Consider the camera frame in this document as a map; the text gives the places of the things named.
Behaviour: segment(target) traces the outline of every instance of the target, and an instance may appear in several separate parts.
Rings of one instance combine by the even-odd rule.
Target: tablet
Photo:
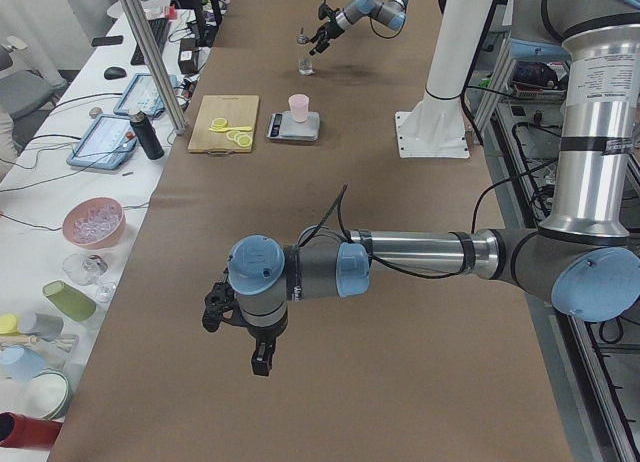
[[[177,87],[178,78],[169,76],[172,87]],[[139,107],[149,117],[157,117],[164,110],[156,84],[150,74],[135,74],[113,109],[116,115],[129,115],[129,109]]]
[[[67,164],[114,170],[131,156],[137,141],[128,117],[100,114],[67,157]]]

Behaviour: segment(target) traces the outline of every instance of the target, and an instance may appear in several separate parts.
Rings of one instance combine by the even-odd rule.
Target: glass bottle
[[[296,50],[298,52],[298,72],[300,75],[313,75],[313,63],[309,55],[309,37],[304,35],[304,29],[300,29],[300,33],[296,38]]]

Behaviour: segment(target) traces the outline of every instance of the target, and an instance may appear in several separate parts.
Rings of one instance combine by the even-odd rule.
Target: small glass cup
[[[62,270],[78,285],[95,284],[108,265],[99,255],[71,254],[62,262]]]

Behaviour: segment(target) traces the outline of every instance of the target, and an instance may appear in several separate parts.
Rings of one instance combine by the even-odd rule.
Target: pink cup
[[[289,97],[289,109],[296,122],[304,122],[309,116],[309,97],[304,94],[293,94]]]

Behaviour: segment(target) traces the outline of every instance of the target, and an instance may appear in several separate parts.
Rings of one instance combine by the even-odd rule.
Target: small robot arm
[[[332,39],[337,39],[363,17],[370,17],[391,30],[398,31],[404,25],[409,0],[352,0],[344,9],[332,9],[326,3],[320,5],[318,18],[329,19],[311,38],[315,47],[310,54],[322,53]]]
[[[348,15],[352,24],[386,10],[357,1],[352,4],[359,8],[332,12],[316,34],[318,51],[348,28]],[[371,270],[382,266],[427,279],[475,274],[499,280],[588,322],[628,309],[640,295],[640,258],[626,248],[629,233],[619,212],[640,91],[640,0],[566,1],[514,5],[512,33],[529,41],[533,59],[561,44],[573,60],[553,207],[538,229],[468,234],[341,227],[334,244],[307,244],[307,236],[285,247],[250,236],[234,245],[225,278],[205,298],[204,327],[247,328],[256,339],[253,372],[266,376],[290,301],[364,293]],[[338,209],[341,200],[334,203]]]

